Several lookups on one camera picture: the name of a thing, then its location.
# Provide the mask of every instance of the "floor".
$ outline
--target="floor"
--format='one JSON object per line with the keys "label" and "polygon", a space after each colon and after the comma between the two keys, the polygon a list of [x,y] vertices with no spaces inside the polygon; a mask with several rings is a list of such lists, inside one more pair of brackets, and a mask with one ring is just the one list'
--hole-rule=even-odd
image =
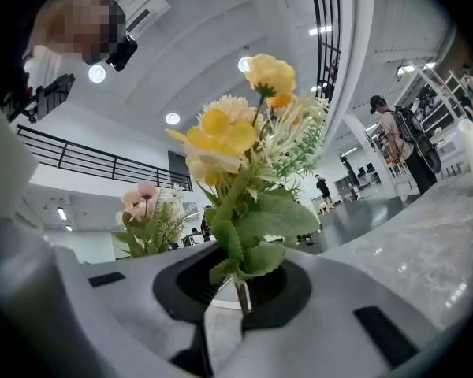
{"label": "floor", "polygon": [[312,234],[310,240],[301,239],[298,249],[309,254],[321,254],[344,245],[384,224],[418,197],[367,198],[358,202],[339,203],[331,212],[318,216],[322,223],[321,232]]}

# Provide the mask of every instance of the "white pillar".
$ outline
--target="white pillar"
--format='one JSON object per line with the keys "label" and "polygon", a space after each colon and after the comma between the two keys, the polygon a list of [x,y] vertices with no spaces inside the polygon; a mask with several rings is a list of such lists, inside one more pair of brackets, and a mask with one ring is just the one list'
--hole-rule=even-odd
{"label": "white pillar", "polygon": [[361,146],[363,146],[363,149],[366,152],[370,162],[373,164],[375,171],[377,171],[377,174],[380,177],[382,187],[384,188],[387,198],[395,198],[397,196],[397,191],[394,187],[391,172],[389,171],[389,168],[387,167],[380,150],[375,144],[375,148],[371,146],[373,142],[371,142],[371,139],[368,138],[368,134],[366,133],[366,128],[364,125],[351,113],[345,114],[344,122],[354,134],[354,136],[358,139]]}

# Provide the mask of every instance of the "flower bouquet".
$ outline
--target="flower bouquet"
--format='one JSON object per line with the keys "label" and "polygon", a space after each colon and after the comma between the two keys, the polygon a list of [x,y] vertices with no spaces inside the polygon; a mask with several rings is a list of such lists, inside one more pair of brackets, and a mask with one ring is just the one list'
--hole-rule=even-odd
{"label": "flower bouquet", "polygon": [[228,255],[212,268],[210,281],[219,284],[230,275],[244,315],[244,282],[284,261],[283,245],[260,245],[265,235],[295,246],[298,235],[318,229],[317,217],[296,201],[297,187],[285,186],[321,144],[328,107],[325,99],[293,94],[295,71],[286,62],[258,54],[248,64],[245,77],[259,94],[257,108],[245,98],[222,96],[203,108],[186,135],[167,130],[184,144],[189,172],[213,204],[205,211],[207,223]]}
{"label": "flower bouquet", "polygon": [[116,219],[125,230],[113,235],[128,245],[125,252],[132,258],[166,252],[179,239],[187,217],[181,211],[182,190],[174,184],[167,194],[164,187],[141,183],[121,198],[125,210]]}

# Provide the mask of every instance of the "black rectangular slot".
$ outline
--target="black rectangular slot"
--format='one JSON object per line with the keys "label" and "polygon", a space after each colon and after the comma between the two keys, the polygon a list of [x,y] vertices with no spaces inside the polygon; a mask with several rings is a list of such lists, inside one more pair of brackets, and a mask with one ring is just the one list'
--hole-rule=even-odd
{"label": "black rectangular slot", "polygon": [[101,276],[90,277],[88,279],[89,284],[92,287],[105,286],[106,284],[114,283],[119,280],[123,280],[126,277],[119,272],[112,272],[107,274],[102,274]]}
{"label": "black rectangular slot", "polygon": [[356,309],[354,315],[393,369],[419,352],[377,306]]}

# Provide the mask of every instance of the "marble countertop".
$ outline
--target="marble countertop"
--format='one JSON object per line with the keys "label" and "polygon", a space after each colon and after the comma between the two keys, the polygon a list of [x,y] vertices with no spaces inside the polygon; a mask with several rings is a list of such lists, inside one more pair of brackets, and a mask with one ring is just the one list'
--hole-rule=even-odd
{"label": "marble countertop", "polygon": [[473,307],[471,173],[436,183],[387,223],[319,256],[365,272],[446,329]]}

